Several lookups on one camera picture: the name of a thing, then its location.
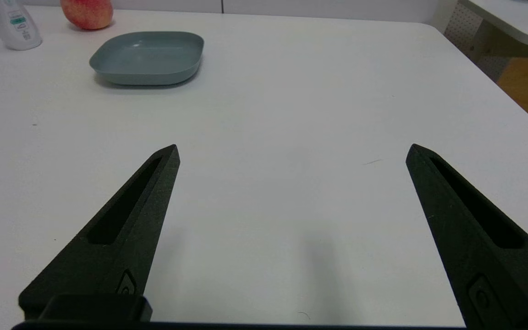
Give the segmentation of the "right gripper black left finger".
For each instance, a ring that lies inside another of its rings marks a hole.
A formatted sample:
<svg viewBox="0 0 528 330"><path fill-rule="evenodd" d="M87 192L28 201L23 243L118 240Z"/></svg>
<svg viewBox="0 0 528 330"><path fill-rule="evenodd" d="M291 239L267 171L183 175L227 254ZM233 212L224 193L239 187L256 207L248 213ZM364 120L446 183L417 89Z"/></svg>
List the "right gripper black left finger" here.
<svg viewBox="0 0 528 330"><path fill-rule="evenodd" d="M52 303L90 311L143 297L180 165L176 145L153 153L19 295L27 321Z"/></svg>

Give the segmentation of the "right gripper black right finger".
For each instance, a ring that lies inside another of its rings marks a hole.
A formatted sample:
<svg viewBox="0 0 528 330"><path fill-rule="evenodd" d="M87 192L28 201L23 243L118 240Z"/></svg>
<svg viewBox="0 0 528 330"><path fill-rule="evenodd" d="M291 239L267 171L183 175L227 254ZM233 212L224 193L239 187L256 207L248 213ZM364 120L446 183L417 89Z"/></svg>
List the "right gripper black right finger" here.
<svg viewBox="0 0 528 330"><path fill-rule="evenodd" d="M405 163L470 330L528 330L528 234L440 155Z"/></svg>

